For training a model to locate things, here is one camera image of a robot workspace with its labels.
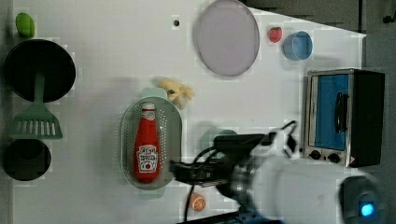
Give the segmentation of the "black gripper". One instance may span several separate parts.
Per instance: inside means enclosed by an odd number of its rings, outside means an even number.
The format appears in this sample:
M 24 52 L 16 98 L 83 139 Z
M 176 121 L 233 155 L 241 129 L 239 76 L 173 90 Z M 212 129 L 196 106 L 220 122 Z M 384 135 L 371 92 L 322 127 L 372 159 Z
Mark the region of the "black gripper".
M 223 160 L 195 161 L 184 175 L 173 174 L 173 179 L 182 183 L 194 184 L 203 188 L 228 184 L 235 163 Z M 182 172 L 188 168 L 185 162 L 169 162 L 170 172 Z

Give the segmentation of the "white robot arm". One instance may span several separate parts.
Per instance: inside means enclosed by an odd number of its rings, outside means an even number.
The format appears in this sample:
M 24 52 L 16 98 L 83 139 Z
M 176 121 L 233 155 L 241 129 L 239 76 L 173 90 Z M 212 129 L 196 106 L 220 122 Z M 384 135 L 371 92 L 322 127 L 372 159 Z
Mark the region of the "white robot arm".
M 328 161 L 252 156 L 239 162 L 171 162 L 177 181 L 214 186 L 242 211 L 281 224 L 386 224 L 377 180 Z

